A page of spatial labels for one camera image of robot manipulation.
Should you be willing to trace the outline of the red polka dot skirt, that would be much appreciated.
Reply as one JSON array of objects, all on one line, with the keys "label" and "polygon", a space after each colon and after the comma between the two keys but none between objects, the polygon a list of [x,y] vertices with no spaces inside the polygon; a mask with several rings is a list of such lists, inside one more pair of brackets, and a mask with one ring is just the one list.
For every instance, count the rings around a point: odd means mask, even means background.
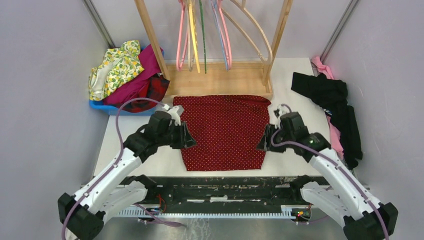
[{"label": "red polka dot skirt", "polygon": [[215,172],[261,169],[265,152],[258,150],[270,122],[271,101],[256,95],[176,96],[181,120],[196,146],[181,150],[187,171]]}]

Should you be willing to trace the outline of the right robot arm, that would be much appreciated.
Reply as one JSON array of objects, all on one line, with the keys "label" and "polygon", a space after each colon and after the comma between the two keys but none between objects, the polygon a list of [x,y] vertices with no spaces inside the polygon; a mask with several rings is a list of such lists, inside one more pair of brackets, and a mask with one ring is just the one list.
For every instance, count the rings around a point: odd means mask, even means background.
[{"label": "right robot arm", "polygon": [[398,210],[383,204],[341,162],[337,152],[318,132],[310,133],[298,112],[275,110],[276,124],[267,124],[257,149],[284,153],[292,149],[317,170],[332,187],[325,190],[308,175],[290,184],[289,199],[319,208],[337,222],[349,240],[387,240],[394,233]]}]

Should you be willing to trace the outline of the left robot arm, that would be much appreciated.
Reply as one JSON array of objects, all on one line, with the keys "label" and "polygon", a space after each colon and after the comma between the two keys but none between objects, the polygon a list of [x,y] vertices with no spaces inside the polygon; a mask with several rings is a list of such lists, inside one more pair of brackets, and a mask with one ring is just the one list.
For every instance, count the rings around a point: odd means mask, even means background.
[{"label": "left robot arm", "polygon": [[116,187],[159,147],[180,150],[196,145],[187,123],[181,121],[183,111],[180,105],[157,110],[147,124],[126,140],[119,136],[120,150],[112,161],[75,193],[64,193],[59,197],[62,239],[66,239],[66,232],[70,231],[80,240],[92,240],[122,210],[140,201],[149,204],[156,200],[157,189],[138,180],[120,190]]}]

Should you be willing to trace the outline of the light blue wire hanger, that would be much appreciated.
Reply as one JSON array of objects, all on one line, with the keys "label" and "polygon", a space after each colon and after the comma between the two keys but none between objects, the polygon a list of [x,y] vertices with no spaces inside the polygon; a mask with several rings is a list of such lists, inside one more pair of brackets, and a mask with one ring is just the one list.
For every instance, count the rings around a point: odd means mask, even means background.
[{"label": "light blue wire hanger", "polygon": [[218,1],[217,0],[211,0],[210,2],[211,2],[213,17],[214,17],[215,27],[216,27],[216,30],[217,30],[218,35],[219,35],[219,40],[220,40],[221,51],[222,51],[222,55],[223,55],[223,59],[224,59],[225,69],[228,71],[230,69],[229,68],[229,59],[228,59],[228,55],[227,55],[227,47],[226,47],[226,44],[225,44],[225,41],[224,41],[224,33],[223,33],[222,28],[221,28],[221,24],[219,23]]}]

